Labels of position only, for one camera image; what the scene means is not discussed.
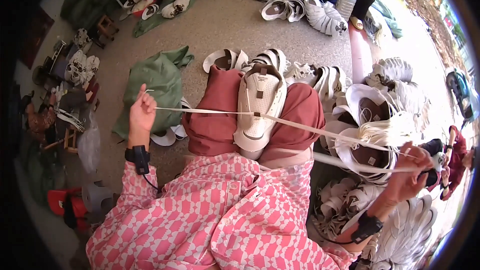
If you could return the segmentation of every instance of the dirt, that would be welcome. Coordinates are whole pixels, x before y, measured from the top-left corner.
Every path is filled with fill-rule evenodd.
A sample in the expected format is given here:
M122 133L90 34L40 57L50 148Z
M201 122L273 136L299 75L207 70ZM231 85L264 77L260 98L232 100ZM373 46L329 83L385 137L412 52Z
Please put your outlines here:
M405 0L407 7L420 16L430 27L430 36L441 57L445 68L457 67L465 69L460 54L455 50L453 40L450 37L448 28L437 9L430 3L430 0Z

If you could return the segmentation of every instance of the green bag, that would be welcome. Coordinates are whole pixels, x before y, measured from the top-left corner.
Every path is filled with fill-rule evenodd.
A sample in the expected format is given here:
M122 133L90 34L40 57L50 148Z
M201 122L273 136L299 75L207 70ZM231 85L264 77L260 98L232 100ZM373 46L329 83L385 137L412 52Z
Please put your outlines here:
M181 108L182 78L179 68L188 65L194 55L188 46L172 51L161 51L144 61L137 62L131 69L127 87L123 94L123 111L113 126L112 131L127 140L130 129L130 107L137 99L142 84L151 89L159 107ZM180 124L182 113L179 111L156 110L152 133L167 130Z

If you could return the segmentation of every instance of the motorcycle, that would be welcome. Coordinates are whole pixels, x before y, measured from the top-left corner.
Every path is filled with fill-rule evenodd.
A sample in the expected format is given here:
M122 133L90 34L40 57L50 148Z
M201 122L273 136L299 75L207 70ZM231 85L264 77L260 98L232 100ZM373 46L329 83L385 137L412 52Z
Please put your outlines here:
M447 74L446 82L448 88L452 90L464 118L463 129L465 125L472 123L480 116L480 97L475 88L468 83L465 74L456 68Z

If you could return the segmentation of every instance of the black cable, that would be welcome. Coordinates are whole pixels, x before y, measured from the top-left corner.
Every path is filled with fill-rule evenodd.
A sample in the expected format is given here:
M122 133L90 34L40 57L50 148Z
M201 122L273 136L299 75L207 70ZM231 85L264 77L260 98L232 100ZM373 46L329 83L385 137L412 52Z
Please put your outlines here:
M145 176L145 174L143 175L143 178L147 181L147 183L149 185L151 185L157 192L159 192L159 188L157 188L156 186L154 186L148 179L147 177Z

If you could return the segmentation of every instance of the wall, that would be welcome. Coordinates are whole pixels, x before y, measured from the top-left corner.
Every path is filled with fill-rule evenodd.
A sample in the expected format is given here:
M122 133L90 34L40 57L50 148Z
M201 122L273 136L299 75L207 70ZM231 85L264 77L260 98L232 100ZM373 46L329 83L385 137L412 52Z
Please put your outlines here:
M36 94L43 95L46 91L43 87L37 86L32 82L32 71L35 67L42 65L45 58L53 55L53 46L58 40L64 40L66 43L73 38L75 32L70 25L60 17L60 9L63 0L42 0L40 6L55 21L50 31L43 40L40 49L33 62L32 69L28 69L22 62L17 60L14 79L20 84L20 93L25 95L35 90ZM39 96L35 96L35 104L39 103Z

